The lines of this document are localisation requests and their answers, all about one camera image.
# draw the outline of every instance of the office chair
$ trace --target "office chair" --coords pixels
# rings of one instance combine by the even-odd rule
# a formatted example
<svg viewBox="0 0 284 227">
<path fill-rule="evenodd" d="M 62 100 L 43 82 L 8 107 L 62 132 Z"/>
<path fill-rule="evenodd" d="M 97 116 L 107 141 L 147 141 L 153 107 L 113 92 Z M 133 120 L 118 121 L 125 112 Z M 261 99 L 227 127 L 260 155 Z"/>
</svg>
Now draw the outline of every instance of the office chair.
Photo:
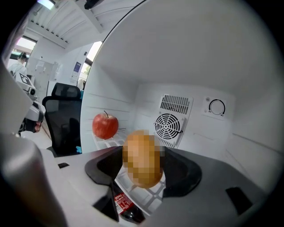
<svg viewBox="0 0 284 227">
<path fill-rule="evenodd" d="M 51 96 L 43 99 L 46 122 L 55 157 L 75 155 L 81 147 L 80 115 L 82 100 L 78 87 L 56 83 Z"/>
</svg>

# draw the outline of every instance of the cola bottle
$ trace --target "cola bottle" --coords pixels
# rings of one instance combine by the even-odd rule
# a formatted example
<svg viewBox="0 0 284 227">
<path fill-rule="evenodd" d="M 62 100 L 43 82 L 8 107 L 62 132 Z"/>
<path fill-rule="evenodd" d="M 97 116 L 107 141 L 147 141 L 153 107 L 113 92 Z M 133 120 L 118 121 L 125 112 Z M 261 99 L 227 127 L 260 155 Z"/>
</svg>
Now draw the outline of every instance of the cola bottle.
<svg viewBox="0 0 284 227">
<path fill-rule="evenodd" d="M 114 203 L 117 213 L 126 221 L 139 224 L 145 220 L 143 212 L 123 193 L 120 187 L 113 182 Z"/>
</svg>

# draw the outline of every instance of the fan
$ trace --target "fan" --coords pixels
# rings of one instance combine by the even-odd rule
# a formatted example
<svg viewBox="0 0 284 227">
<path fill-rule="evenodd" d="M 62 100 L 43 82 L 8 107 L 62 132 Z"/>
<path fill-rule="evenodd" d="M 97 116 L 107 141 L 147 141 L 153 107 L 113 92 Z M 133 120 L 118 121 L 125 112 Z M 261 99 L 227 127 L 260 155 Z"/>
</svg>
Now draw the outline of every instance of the fan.
<svg viewBox="0 0 284 227">
<path fill-rule="evenodd" d="M 181 126 L 179 120 L 172 114 L 164 113 L 160 115 L 155 122 L 155 129 L 157 134 L 166 140 L 175 138 L 180 131 Z"/>
</svg>

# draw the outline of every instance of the red apple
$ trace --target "red apple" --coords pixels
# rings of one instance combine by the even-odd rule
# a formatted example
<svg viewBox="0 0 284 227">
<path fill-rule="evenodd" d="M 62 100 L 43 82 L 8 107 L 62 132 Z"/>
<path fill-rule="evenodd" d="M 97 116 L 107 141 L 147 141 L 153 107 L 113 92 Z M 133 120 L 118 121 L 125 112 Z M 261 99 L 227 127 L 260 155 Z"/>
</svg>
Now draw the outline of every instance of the red apple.
<svg viewBox="0 0 284 227">
<path fill-rule="evenodd" d="M 107 140 L 113 137 L 118 130 L 118 120 L 116 117 L 104 113 L 95 116 L 92 124 L 93 133 L 101 139 Z"/>
</svg>

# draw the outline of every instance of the ceiling light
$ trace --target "ceiling light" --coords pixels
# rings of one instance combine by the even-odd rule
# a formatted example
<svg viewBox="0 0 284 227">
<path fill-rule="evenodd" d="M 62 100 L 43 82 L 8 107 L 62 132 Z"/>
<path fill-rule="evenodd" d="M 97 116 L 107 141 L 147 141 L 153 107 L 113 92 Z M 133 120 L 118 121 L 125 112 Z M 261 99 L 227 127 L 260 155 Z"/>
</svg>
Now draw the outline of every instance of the ceiling light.
<svg viewBox="0 0 284 227">
<path fill-rule="evenodd" d="M 37 0 L 37 2 L 42 4 L 43 6 L 48 8 L 49 10 L 52 9 L 52 7 L 55 4 L 55 1 L 53 1 L 53 0 Z"/>
</svg>

